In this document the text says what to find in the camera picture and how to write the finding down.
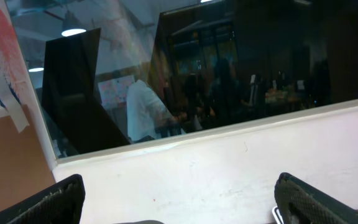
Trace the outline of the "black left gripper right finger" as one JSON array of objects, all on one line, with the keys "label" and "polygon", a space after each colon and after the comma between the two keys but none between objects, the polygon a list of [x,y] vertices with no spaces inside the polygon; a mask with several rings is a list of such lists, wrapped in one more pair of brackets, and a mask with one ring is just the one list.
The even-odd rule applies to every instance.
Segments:
[{"label": "black left gripper right finger", "polygon": [[358,211],[282,172],[274,198],[284,224],[358,224]]}]

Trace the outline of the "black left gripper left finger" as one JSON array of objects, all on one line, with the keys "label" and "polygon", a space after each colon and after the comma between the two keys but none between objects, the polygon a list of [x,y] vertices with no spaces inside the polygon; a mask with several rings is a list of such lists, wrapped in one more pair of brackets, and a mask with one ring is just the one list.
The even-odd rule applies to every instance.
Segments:
[{"label": "black left gripper left finger", "polygon": [[0,224],[79,224],[85,201],[80,174],[73,174],[0,212]]}]

